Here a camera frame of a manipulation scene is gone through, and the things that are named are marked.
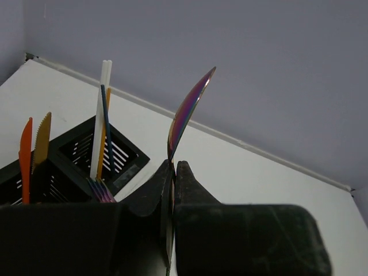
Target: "serrated knife edge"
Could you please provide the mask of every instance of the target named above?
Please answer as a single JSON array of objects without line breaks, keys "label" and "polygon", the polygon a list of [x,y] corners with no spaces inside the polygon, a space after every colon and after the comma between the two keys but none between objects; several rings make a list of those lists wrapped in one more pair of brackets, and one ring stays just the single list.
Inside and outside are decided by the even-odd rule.
[{"label": "serrated knife edge", "polygon": [[51,112],[48,112],[43,118],[36,135],[36,141],[34,143],[34,152],[32,160],[32,173],[43,161],[46,160],[48,155],[48,145],[50,141],[51,130]]}]

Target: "gray wall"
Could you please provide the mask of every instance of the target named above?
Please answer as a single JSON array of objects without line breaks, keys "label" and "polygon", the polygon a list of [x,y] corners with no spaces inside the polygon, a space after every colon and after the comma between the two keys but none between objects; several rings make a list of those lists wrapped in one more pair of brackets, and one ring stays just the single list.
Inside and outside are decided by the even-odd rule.
[{"label": "gray wall", "polygon": [[25,1],[27,50],[359,188],[368,179],[367,0]]},{"label": "gray wall", "polygon": [[24,61],[22,0],[0,0],[0,85]]}]

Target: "black utensil holder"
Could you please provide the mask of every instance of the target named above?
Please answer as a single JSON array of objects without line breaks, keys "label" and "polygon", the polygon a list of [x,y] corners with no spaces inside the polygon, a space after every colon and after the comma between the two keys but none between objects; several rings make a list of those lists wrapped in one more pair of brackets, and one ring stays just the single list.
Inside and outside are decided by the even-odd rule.
[{"label": "black utensil holder", "polygon": [[[76,183],[89,191],[86,178],[90,165],[94,138],[95,116],[53,139],[49,145],[49,159],[70,178],[79,178]],[[109,168],[107,142],[103,157],[101,178],[115,196],[149,161],[149,157],[110,125],[113,157],[116,173]]]},{"label": "black utensil holder", "polygon": [[[48,165],[56,179],[54,164]],[[13,162],[4,169],[0,191],[14,201],[21,196],[19,165]],[[1,206],[1,274],[166,275],[173,247],[173,177],[165,160],[144,185],[118,203]],[[84,197],[79,200],[85,200],[83,189],[80,193]]]},{"label": "black utensil holder", "polygon": [[[91,200],[90,192],[76,185],[75,179],[63,174],[50,160],[45,164],[43,203],[86,202]],[[22,202],[22,175],[16,160],[0,170],[0,206],[18,205]]]}]

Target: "white surface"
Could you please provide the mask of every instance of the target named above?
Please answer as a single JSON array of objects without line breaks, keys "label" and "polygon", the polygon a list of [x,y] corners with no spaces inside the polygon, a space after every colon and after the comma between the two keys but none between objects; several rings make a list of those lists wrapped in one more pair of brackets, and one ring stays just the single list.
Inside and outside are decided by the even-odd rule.
[{"label": "white surface", "polygon": [[[29,61],[0,87],[0,166],[17,159],[29,116],[51,111],[51,138],[93,116],[98,88]],[[110,122],[152,160],[166,158],[171,119],[112,95]],[[218,200],[233,204],[297,204],[318,222],[335,276],[367,275],[368,229],[350,194],[187,127],[175,155]]]},{"label": "white surface", "polygon": [[368,227],[368,186],[351,193]]}]

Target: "iridescent spoon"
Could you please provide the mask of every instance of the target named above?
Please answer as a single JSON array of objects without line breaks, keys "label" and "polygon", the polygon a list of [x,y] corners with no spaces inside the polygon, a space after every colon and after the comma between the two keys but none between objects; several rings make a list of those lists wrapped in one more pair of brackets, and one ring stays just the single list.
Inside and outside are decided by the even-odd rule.
[{"label": "iridescent spoon", "polygon": [[173,157],[177,150],[180,139],[188,124],[191,115],[194,112],[198,102],[201,99],[203,92],[205,91],[216,67],[213,67],[204,77],[197,82],[197,84],[191,89],[186,96],[182,104],[180,105],[175,117],[171,123],[170,130],[167,138],[167,159],[169,165],[175,170]]}]

